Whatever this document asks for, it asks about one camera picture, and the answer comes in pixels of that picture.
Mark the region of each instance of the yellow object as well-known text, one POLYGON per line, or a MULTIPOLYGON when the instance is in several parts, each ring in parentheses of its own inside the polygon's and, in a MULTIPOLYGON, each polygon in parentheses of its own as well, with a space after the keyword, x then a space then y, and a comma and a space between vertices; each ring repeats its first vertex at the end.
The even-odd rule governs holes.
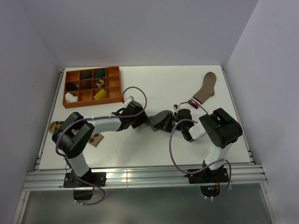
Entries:
POLYGON ((105 90, 100 90, 97 94, 95 94, 95 96, 93 97, 93 99, 103 99, 106 98, 106 91, 105 90))

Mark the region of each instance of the sock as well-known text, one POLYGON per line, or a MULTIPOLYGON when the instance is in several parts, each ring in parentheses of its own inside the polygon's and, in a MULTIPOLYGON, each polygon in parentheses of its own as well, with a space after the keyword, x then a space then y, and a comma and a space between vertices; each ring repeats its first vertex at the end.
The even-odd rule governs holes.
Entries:
POLYGON ((65 94, 65 101, 67 103, 73 103, 78 101, 78 97, 71 95, 69 92, 65 94))
POLYGON ((105 69, 100 69, 95 75, 94 78, 103 78, 105 77, 105 69))
MULTIPOLYGON (((216 75, 212 72, 208 72, 205 74, 204 81, 202 84, 201 89, 194 94, 194 96, 188 101, 191 103, 197 103, 199 105, 203 104, 207 101, 211 96, 215 94, 214 86, 216 83, 216 75)), ((198 106, 194 104, 190 104, 194 108, 198 108, 198 106)))
POLYGON ((91 89, 92 86, 93 86, 93 82, 92 82, 92 80, 89 80, 89 81, 87 81, 86 83, 84 83, 84 84, 80 87, 80 89, 88 90, 88 89, 91 89))
POLYGON ((85 75, 81 76, 80 79, 88 79, 93 77, 93 72, 89 71, 85 75))
POLYGON ((65 88, 66 88, 66 91, 77 91, 78 90, 78 87, 76 87, 74 83, 66 83, 65 88))
POLYGON ((93 88, 101 88, 101 87, 105 87, 105 81, 101 78, 97 78, 93 84, 93 88))
MULTIPOLYGON (((50 133, 54 133, 56 131, 56 129, 58 129, 61 125, 63 124, 63 121, 53 121, 48 128, 48 131, 50 133)), ((88 140, 89 144, 91 144, 92 146, 96 147, 98 145, 98 143, 100 141, 102 141, 102 139, 104 138, 103 135, 101 134, 94 134, 90 137, 90 139, 88 140)))

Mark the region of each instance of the white object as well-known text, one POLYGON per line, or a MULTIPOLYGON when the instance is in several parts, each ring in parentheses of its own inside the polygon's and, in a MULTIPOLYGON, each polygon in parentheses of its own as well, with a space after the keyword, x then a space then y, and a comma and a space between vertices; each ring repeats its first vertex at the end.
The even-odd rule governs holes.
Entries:
POLYGON ((78 97, 73 96, 72 94, 70 94, 69 92, 67 92, 65 94, 65 101, 67 103, 77 102, 78 101, 78 97))
POLYGON ((203 125, 198 122, 196 125, 189 129, 189 133, 193 140, 202 138, 206 134, 206 130, 203 125))
POLYGON ((94 126, 93 134, 98 134, 102 132, 116 132, 121 126, 121 120, 119 118, 107 118, 101 120, 89 120, 88 123, 91 123, 94 126))
POLYGON ((67 159, 71 164, 73 170, 76 171, 76 174, 79 177, 82 177, 89 170, 89 166, 87 165, 83 153, 80 153, 77 157, 72 159, 67 159))
MULTIPOLYGON (((211 145, 209 148, 209 155, 207 156, 205 163, 209 165, 210 163, 220 160, 220 159, 225 159, 226 155, 228 154, 229 149, 234 145, 234 143, 227 145, 225 148, 220 148, 217 147, 216 145, 211 145)), ((210 170, 215 170, 221 167, 224 164, 224 161, 215 163, 210 166, 210 170)))
MULTIPOLYGON (((67 68, 71 70, 83 70, 89 68, 67 68)), ((171 110, 174 104, 185 102, 201 88, 203 78, 209 71, 215 73, 217 81, 215 84, 215 95, 209 98, 202 106, 209 112, 222 107, 235 120, 237 115, 226 85, 221 67, 216 66, 132 66, 120 67, 121 88, 125 90, 130 86, 141 88, 147 98, 148 116, 155 115, 162 110, 171 110)), ((135 100, 144 105, 144 97, 138 91, 130 89, 124 98, 134 96, 135 100)), ((65 109, 62 105, 64 97, 64 85, 60 90, 52 114, 52 121, 65 120, 72 112, 79 112, 83 116, 101 116, 115 112, 123 107, 123 103, 84 106, 65 109)), ((181 108, 191 110, 192 118, 198 118, 205 113, 199 108, 195 109, 188 104, 181 108)), ((169 133, 152 131, 142 125, 136 129, 132 127, 121 132, 105 132, 105 137, 95 148, 87 144, 84 156, 91 168, 115 168, 115 167, 144 167, 144 166, 172 166, 169 155, 169 133)), ((51 139, 52 134, 48 132, 40 163, 40 169, 64 169, 65 161, 59 159, 55 153, 55 143, 51 139)), ((187 142, 181 133, 175 132, 172 139, 173 156, 178 165, 201 164, 208 156, 208 149, 212 142, 208 135, 192 143, 187 142)), ((241 136, 233 144, 226 159, 231 163, 250 162, 244 138, 241 136)))

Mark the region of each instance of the green object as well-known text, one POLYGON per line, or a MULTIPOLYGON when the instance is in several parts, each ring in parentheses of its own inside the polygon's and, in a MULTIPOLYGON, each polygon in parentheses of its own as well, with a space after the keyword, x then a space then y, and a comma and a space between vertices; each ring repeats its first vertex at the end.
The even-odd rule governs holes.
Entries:
POLYGON ((94 78, 103 78, 105 77, 105 69, 100 69, 97 74, 94 75, 94 78))
POLYGON ((80 79, 88 79, 93 77, 93 72, 89 71, 85 75, 81 76, 80 79))

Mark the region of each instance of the brown sock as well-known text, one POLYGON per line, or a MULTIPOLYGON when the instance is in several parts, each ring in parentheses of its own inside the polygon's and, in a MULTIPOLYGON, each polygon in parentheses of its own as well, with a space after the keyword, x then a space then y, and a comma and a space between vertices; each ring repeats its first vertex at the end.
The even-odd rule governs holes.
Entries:
MULTIPOLYGON (((58 129, 61 125, 62 125, 63 121, 53 121, 48 128, 48 131, 50 133, 54 133, 56 129, 58 129)), ((91 144, 92 146, 96 147, 98 145, 98 143, 104 138, 103 135, 101 134, 94 134, 90 137, 90 139, 88 140, 89 144, 91 144)))
MULTIPOLYGON (((208 72, 205 74, 204 81, 201 89, 194 94, 194 96, 188 101, 190 103, 197 103, 199 105, 203 104, 207 101, 211 96, 215 94, 214 86, 216 83, 216 75, 212 72, 208 72)), ((194 108, 198 108, 198 106, 194 104, 190 104, 194 108)))

